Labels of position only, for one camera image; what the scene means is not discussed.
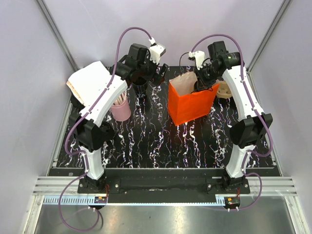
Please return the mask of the orange paper bag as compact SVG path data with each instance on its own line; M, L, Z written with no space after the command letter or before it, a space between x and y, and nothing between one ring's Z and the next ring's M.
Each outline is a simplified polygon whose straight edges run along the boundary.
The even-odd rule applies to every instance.
M175 77L169 80L168 113L175 126L184 124L210 113L219 84L196 92L194 85L197 81L192 67L189 69L176 67Z

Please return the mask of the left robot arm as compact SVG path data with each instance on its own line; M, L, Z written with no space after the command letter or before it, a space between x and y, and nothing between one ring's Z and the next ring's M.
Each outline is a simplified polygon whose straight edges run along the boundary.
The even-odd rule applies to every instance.
M113 138L110 124L102 130L103 119L114 102L128 87L139 79L159 86L164 81L167 64L158 69L165 46L153 43L150 47L134 43L110 70L101 61L76 71L67 80L73 96L83 108L78 114L70 115L74 126L73 134L80 152L84 156L85 179L94 193L105 188L104 168L101 162L101 147Z

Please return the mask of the black coffee cup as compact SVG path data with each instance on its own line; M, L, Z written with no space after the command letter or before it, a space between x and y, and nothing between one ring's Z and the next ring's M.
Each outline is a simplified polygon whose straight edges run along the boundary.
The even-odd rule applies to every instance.
M144 98L147 94L148 83L146 80L137 80L133 83L133 89L137 98Z

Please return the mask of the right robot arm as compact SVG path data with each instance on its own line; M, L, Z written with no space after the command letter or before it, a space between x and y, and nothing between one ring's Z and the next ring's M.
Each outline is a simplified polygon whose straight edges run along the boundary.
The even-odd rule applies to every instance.
M232 93L238 122L230 129L233 149L220 185L226 193L233 193L245 185L247 161L256 144L267 134L273 117L264 113L257 103L241 54L228 52L223 41L210 44L208 52L208 57L203 51L189 53L189 57L195 59L197 81L194 90L211 89L217 79L223 78Z

